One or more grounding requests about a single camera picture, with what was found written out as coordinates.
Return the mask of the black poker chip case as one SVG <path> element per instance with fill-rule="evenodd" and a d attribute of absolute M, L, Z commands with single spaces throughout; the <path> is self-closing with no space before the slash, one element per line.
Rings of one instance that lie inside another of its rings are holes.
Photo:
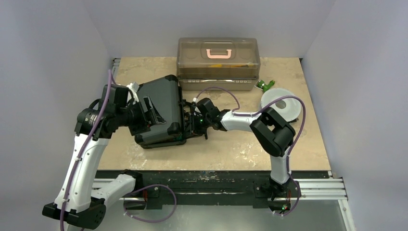
<path fill-rule="evenodd" d="M 175 75 L 167 75 L 139 85 L 140 100 L 150 96 L 165 124 L 153 125 L 150 131 L 134 136 L 135 142 L 143 149 L 184 145 L 185 111 L 192 111 L 192 105 L 182 97 L 182 89 Z"/>

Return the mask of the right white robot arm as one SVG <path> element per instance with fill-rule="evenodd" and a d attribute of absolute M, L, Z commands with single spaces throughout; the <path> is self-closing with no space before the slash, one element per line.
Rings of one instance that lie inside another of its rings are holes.
<path fill-rule="evenodd" d="M 292 180 L 289 156 L 300 135 L 274 108 L 239 114 L 229 109 L 219 110 L 209 98 L 194 99 L 187 106 L 190 112 L 186 122 L 186 138 L 207 136 L 208 128 L 253 133 L 270 156 L 271 173 L 267 191 L 277 196 L 288 191 Z"/>

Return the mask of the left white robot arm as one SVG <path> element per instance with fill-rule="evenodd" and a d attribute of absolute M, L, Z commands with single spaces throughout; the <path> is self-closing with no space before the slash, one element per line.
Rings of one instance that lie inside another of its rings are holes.
<path fill-rule="evenodd" d="M 150 130 L 163 121 L 150 97 L 139 97 L 139 85 L 108 84 L 102 98 L 77 116 L 75 144 L 66 178 L 56 199 L 44 205 L 45 217 L 82 229 L 96 229 L 106 210 L 116 200 L 129 194 L 137 197 L 143 192 L 141 173 L 124 170 L 115 180 L 98 190 L 93 184 L 101 156 L 112 135 L 127 127 L 133 136 Z"/>

